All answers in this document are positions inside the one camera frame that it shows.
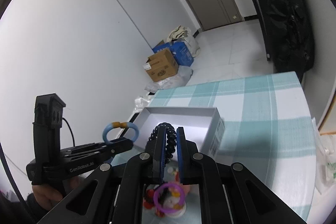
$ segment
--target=black garment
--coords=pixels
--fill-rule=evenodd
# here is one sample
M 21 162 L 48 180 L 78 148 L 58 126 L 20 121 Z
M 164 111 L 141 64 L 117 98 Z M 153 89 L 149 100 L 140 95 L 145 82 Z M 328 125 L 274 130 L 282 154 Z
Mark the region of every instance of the black garment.
M 27 204 L 35 219 L 39 221 L 48 212 L 35 200 L 33 194 L 27 197 Z M 10 202 L 0 193 L 0 223 L 5 224 L 31 224 L 31 218 L 20 202 Z
M 314 64 L 315 43 L 304 0 L 258 0 L 277 72 L 295 71 L 299 80 Z

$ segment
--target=human hand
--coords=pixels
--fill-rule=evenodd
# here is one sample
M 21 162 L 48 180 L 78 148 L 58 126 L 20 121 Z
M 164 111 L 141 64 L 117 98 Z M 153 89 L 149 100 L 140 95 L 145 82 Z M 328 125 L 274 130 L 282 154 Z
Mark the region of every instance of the human hand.
M 79 177 L 70 178 L 69 183 L 71 189 L 75 189 L 80 184 L 80 179 Z M 52 201 L 60 202 L 63 199 L 61 193 L 48 184 L 33 185 L 32 189 L 37 203 L 47 211 L 53 208 Z

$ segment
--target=blue cardboard box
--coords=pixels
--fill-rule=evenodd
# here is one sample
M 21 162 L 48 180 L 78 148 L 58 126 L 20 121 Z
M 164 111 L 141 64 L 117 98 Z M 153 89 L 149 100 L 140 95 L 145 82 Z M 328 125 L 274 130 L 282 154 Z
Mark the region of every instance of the blue cardboard box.
M 194 61 L 194 58 L 191 56 L 191 53 L 184 42 L 174 42 L 172 46 L 169 43 L 164 43 L 162 45 L 155 46 L 152 50 L 154 53 L 157 53 L 162 51 L 164 48 L 170 49 L 179 66 L 190 67 Z

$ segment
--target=checkered tablecloth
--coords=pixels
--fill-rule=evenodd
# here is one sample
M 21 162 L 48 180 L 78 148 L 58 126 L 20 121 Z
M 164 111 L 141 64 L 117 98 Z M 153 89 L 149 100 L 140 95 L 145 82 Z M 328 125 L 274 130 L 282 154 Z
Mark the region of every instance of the checkered tablecloth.
M 314 132 L 294 72 L 160 90 L 150 106 L 217 107 L 217 162 L 243 163 L 304 220 L 315 184 Z

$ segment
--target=pile of hair accessories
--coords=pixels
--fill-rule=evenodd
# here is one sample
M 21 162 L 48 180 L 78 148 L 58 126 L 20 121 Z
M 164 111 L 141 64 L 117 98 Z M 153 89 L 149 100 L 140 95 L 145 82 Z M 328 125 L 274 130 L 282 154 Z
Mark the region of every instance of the pile of hair accessories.
M 185 196 L 190 191 L 190 185 L 179 183 L 179 172 L 177 170 L 173 169 L 171 173 L 175 176 L 175 181 L 164 182 L 151 189 L 148 189 L 150 185 L 145 185 L 143 206 L 148 210 L 154 209 L 158 217 L 178 218 L 186 210 Z

